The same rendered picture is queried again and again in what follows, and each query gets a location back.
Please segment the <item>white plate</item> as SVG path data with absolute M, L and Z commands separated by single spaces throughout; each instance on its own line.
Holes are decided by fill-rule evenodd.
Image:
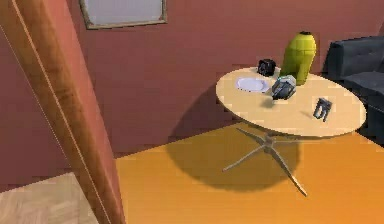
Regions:
M 269 85 L 265 80 L 252 77 L 238 78 L 236 87 L 243 91 L 260 93 L 264 93 L 269 89 Z

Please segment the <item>small black cube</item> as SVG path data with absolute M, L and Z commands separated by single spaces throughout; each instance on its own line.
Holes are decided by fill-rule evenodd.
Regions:
M 275 72 L 276 63 L 272 59 L 262 59 L 258 63 L 258 73 L 262 76 L 269 77 Z

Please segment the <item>round beige table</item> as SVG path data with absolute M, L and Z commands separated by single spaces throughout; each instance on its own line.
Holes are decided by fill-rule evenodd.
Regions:
M 241 77 L 265 80 L 268 85 L 276 82 L 278 73 L 264 77 L 255 67 L 243 68 L 225 74 L 216 84 L 216 95 L 221 104 L 251 126 L 263 130 L 263 137 L 244 131 L 259 147 L 252 152 L 270 154 L 287 176 L 291 176 L 287 164 L 276 151 L 277 136 L 284 136 L 288 143 L 306 138 L 329 138 L 340 136 L 360 128 L 366 120 L 363 103 L 343 86 L 320 76 L 310 74 L 304 85 L 287 100 L 273 100 L 270 91 L 247 92 L 236 87 Z M 332 102 L 327 120 L 313 116 L 317 101 L 325 98 Z

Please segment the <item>grey and black box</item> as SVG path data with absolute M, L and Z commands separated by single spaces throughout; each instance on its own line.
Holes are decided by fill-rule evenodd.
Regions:
M 272 99 L 289 99 L 296 92 L 296 79 L 292 75 L 280 76 L 272 86 Z

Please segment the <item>yellow-green vase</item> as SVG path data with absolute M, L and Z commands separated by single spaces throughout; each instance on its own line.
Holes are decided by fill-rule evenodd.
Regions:
M 296 79 L 297 86 L 304 85 L 316 50 L 316 41 L 311 32 L 297 33 L 285 49 L 280 75 L 292 75 Z

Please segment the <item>brown wooden room door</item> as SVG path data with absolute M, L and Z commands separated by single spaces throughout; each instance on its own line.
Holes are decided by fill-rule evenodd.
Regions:
M 116 162 L 66 0 L 0 0 L 0 28 L 100 224 L 126 224 Z

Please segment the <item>small dark grey gadget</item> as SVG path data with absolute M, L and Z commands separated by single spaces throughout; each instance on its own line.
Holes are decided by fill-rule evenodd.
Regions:
M 327 117 L 329 115 L 329 112 L 332 108 L 332 102 L 325 99 L 325 98 L 319 98 L 315 107 L 315 110 L 313 112 L 313 116 L 316 119 L 321 119 L 323 122 L 327 120 Z

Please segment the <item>dark grey sofa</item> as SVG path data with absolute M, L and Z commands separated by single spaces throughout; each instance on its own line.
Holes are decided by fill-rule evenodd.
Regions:
M 384 36 L 331 42 L 322 76 L 363 102 L 367 115 L 359 133 L 384 147 Z

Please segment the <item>framed picture on wall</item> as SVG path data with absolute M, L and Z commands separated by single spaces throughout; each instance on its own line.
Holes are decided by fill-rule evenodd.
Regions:
M 79 0 L 79 4 L 90 30 L 167 22 L 167 0 Z

